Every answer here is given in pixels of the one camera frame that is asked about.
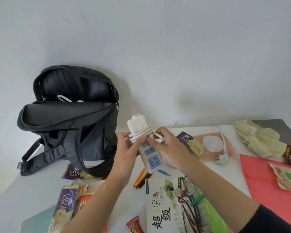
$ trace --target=black backpack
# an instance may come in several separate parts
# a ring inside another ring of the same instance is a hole
[[[116,152],[119,112],[119,94],[111,80],[84,67],[50,66],[34,80],[33,91],[37,100],[20,111],[17,126],[41,138],[22,157],[20,174],[31,175],[67,158],[93,176],[108,175]],[[28,160],[40,144],[44,152]],[[104,161],[88,169],[83,160]]]

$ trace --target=person's right hand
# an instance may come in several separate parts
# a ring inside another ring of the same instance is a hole
[[[164,160],[178,169],[185,168],[183,164],[187,163],[187,160],[191,157],[190,153],[184,148],[182,143],[165,127],[160,127],[155,132],[162,135],[165,138],[165,142],[160,144],[152,138],[147,138],[147,142],[150,146],[157,149],[164,157]]]

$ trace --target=green marker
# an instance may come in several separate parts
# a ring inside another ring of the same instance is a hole
[[[190,203],[190,206],[193,207],[195,204],[198,204],[200,201],[203,200],[203,198],[205,198],[204,194],[202,194],[196,200],[194,200],[192,203]]]

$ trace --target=backpack strap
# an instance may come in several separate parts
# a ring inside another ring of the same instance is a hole
[[[82,129],[70,129],[66,131],[66,136],[63,142],[66,157],[73,166],[81,171],[91,174],[92,176],[104,177],[109,175],[113,166],[116,147],[111,155],[108,156],[101,164],[92,168],[86,168],[81,153],[81,131]]]
[[[55,162],[65,155],[65,153],[63,152],[63,146],[59,145],[55,149],[44,151],[28,160],[31,155],[39,148],[41,142],[42,138],[36,140],[35,143],[32,144],[29,150],[22,157],[22,162],[18,163],[17,168],[20,169],[21,176],[29,176],[39,171],[40,169],[50,165],[51,163]]]

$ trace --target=red envelope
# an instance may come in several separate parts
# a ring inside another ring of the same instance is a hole
[[[291,224],[291,191],[279,187],[269,163],[285,167],[291,165],[243,154],[240,157],[252,198]]]

